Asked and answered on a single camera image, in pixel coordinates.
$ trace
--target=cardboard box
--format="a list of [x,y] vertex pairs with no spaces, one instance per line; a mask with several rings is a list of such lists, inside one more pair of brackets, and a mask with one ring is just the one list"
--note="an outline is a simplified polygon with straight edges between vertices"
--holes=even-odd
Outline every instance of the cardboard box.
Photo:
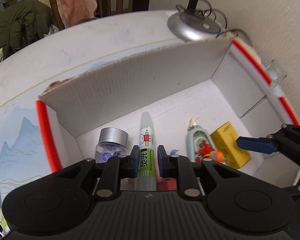
[[236,140],[239,135],[230,122],[214,131],[211,137],[218,151],[225,155],[229,167],[239,169],[250,160],[248,151],[237,146]]
[[[210,133],[230,121],[240,136],[266,136],[292,123],[293,113],[274,96],[263,66],[227,38],[173,44],[99,66],[49,87],[37,110],[52,171],[94,157],[104,127],[125,130],[130,152],[143,111],[152,116],[155,147],[181,155],[193,116]],[[258,125],[263,119],[266,125]],[[240,170],[254,175],[265,158],[250,156]]]

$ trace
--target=purple ball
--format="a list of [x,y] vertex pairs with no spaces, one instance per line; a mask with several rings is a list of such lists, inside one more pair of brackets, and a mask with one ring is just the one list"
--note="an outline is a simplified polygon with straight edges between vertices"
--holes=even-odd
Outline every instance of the purple ball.
[[111,153],[104,153],[102,158],[106,162],[111,157]]

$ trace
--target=yellow box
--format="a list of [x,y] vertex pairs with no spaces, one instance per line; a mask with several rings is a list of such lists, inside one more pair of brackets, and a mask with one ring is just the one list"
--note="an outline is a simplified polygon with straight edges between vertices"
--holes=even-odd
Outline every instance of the yellow box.
[[225,155],[226,164],[231,168],[239,169],[250,160],[249,153],[237,146],[236,140],[239,136],[230,122],[214,131],[211,137],[218,151]]

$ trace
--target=silver lamp base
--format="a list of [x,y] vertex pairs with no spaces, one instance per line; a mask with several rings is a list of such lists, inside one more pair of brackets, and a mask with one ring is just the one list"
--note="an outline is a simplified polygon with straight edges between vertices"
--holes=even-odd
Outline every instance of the silver lamp base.
[[177,12],[168,19],[168,28],[184,41],[199,41],[216,37],[221,31],[220,25],[208,17]]

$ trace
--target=pink garment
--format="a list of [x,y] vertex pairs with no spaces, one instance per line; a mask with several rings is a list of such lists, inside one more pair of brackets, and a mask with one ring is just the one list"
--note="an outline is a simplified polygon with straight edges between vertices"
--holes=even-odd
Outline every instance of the pink garment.
[[97,9],[96,0],[57,0],[57,5],[65,28],[92,19]]

